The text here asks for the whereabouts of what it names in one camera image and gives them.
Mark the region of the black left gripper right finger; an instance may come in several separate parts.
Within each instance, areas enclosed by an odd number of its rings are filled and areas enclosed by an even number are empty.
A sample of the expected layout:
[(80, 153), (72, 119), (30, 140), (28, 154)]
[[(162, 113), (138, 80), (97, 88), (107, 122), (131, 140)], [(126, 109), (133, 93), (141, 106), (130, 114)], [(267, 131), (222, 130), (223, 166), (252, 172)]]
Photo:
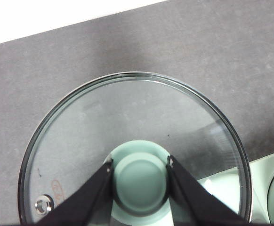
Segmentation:
[(240, 215), (211, 195), (173, 156), (168, 156), (168, 192), (175, 226), (247, 226)]

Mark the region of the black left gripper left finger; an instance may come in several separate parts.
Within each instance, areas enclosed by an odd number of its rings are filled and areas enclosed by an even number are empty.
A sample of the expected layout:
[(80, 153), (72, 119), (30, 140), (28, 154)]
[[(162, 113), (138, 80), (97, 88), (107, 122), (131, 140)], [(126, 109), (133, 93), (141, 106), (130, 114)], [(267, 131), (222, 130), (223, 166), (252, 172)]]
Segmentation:
[(68, 199), (36, 223), (38, 226), (108, 226), (113, 205), (112, 162), (104, 163)]

